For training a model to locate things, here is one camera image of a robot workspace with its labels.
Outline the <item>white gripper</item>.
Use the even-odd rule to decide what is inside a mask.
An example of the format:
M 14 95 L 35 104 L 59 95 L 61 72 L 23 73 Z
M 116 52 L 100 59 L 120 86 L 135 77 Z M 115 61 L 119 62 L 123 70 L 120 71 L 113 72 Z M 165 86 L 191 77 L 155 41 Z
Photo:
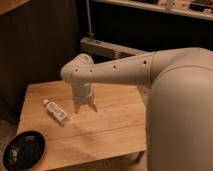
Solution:
M 74 91 L 72 95 L 74 101 L 74 111 L 77 114 L 80 109 L 80 105 L 86 105 L 90 103 L 90 107 L 95 111 L 98 112 L 97 106 L 94 102 L 94 92 L 90 90 L 89 92 L 78 92 Z

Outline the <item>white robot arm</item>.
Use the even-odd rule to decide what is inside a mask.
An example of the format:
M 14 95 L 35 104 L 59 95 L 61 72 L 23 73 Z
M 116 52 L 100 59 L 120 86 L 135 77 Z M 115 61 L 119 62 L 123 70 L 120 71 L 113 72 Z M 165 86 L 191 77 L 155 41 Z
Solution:
M 213 51 L 161 50 L 99 64 L 81 53 L 61 77 L 76 107 L 93 102 L 93 83 L 147 87 L 147 171 L 213 171 Z

